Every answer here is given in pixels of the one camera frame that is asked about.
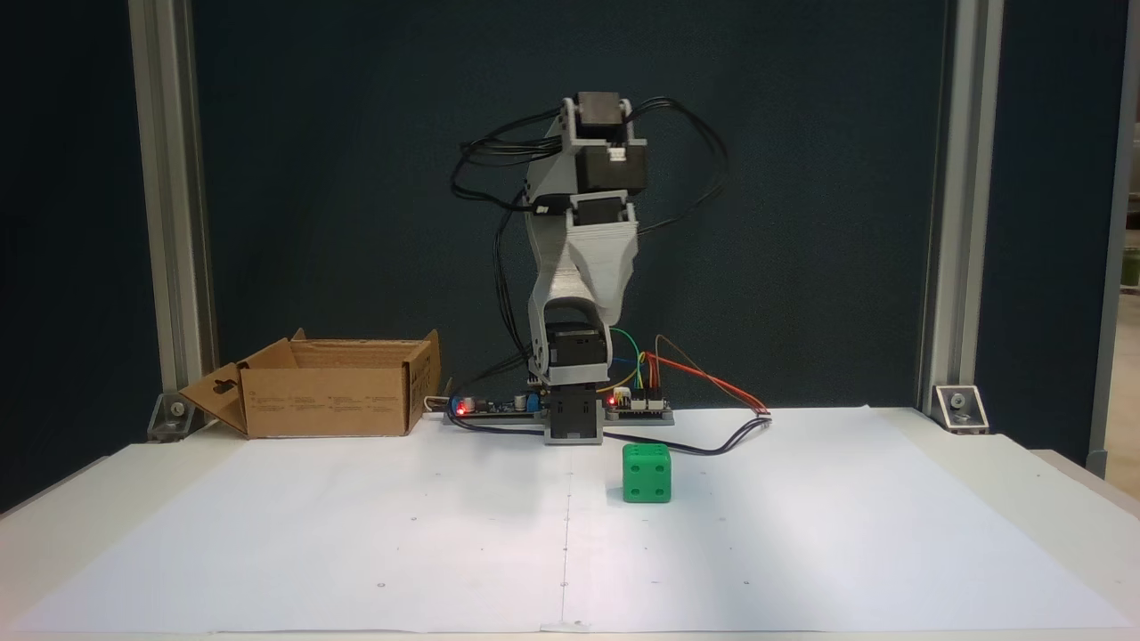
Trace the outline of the grey wedge gripper finger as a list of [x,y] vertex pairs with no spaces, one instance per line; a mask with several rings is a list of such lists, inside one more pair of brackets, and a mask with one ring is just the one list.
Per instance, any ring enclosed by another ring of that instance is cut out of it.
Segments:
[[591,290],[601,320],[606,325],[619,323],[624,289],[630,283],[632,261],[638,255],[638,228],[571,227],[567,248]]

